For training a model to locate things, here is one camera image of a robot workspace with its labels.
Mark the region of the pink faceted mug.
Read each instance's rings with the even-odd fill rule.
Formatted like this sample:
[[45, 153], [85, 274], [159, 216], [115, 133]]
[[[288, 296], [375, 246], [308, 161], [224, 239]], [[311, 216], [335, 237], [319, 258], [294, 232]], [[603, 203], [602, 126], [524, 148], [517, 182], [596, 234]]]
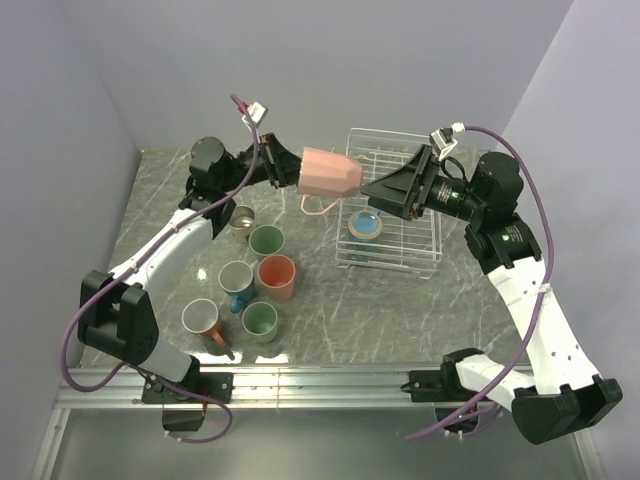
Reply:
[[[302, 196], [300, 210], [308, 216], [325, 215], [342, 199], [359, 193], [362, 176], [359, 162], [335, 152], [305, 147], [297, 183]], [[311, 197], [330, 198], [334, 202], [323, 210], [309, 211], [306, 202]]]

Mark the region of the blue butterfly mug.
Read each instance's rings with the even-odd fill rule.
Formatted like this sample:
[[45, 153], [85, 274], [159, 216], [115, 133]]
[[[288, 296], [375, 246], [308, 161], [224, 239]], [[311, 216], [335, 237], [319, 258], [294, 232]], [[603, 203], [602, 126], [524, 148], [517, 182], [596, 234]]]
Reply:
[[377, 244], [383, 230], [383, 222], [379, 209], [365, 209], [354, 212], [348, 220], [351, 253], [349, 260], [369, 262], [374, 254], [379, 253]]

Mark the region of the steel and brown cup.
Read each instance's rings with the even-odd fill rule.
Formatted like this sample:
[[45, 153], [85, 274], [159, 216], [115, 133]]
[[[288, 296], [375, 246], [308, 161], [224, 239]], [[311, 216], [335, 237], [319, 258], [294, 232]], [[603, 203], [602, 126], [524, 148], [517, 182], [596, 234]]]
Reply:
[[251, 233], [256, 228], [254, 210], [247, 205], [237, 205], [228, 225], [236, 240], [247, 243]]

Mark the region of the green tumbler cup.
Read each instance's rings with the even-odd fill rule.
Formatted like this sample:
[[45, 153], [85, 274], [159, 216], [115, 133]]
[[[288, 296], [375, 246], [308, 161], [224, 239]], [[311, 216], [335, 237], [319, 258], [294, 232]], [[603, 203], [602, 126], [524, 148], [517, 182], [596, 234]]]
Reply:
[[258, 261], [278, 254], [285, 244], [283, 231], [275, 225], [256, 227], [249, 236], [249, 248]]

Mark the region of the coral pink tumbler cup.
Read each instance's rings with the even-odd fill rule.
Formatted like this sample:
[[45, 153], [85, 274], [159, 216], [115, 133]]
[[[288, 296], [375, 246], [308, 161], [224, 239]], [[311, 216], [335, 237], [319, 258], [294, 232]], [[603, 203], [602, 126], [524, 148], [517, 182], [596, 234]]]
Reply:
[[293, 297], [296, 266], [287, 256], [274, 254], [263, 259], [258, 266], [258, 278], [268, 295], [279, 303]]

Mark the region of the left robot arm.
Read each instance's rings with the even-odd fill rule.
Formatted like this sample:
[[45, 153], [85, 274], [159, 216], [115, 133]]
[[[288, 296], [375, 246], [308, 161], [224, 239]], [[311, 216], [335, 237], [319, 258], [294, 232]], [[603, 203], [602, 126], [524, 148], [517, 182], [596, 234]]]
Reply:
[[128, 261], [109, 273], [92, 271], [81, 284], [77, 338], [147, 376], [162, 378], [177, 401], [201, 390], [199, 361], [162, 339], [153, 302], [163, 284], [229, 223], [230, 193], [261, 182], [297, 184], [301, 159], [268, 133], [232, 155], [216, 137], [195, 142], [185, 195], [168, 223]]

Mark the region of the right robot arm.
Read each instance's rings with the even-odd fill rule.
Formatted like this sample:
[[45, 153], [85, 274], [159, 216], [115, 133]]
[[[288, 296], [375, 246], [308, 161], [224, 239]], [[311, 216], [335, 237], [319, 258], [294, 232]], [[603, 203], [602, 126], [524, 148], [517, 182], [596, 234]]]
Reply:
[[590, 428], [623, 398], [615, 379], [605, 379], [575, 338], [547, 278], [550, 256], [541, 252], [516, 212], [524, 169], [514, 156], [483, 154], [471, 177], [453, 177], [428, 145], [402, 167], [361, 188], [371, 207], [403, 220], [428, 210], [465, 222], [465, 240], [499, 293], [520, 335], [518, 353], [532, 369], [525, 375], [476, 348], [444, 356], [434, 385], [409, 375], [413, 400], [442, 394], [470, 412], [491, 400], [508, 410], [534, 445]]

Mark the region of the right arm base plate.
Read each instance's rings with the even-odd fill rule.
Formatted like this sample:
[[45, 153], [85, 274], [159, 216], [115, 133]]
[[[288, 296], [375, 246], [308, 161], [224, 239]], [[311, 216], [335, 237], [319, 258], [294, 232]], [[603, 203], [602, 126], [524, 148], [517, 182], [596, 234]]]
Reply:
[[447, 369], [411, 370], [400, 390], [410, 395], [412, 403], [466, 402], [471, 398], [457, 374]]

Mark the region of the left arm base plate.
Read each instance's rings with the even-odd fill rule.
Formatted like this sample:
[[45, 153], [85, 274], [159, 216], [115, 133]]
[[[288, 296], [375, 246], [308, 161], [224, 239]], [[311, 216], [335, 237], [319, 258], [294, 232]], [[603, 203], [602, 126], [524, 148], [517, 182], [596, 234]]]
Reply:
[[231, 372], [201, 372], [185, 384], [159, 377], [145, 379], [141, 403], [148, 405], [187, 404], [212, 399], [227, 404], [231, 400], [234, 375]]

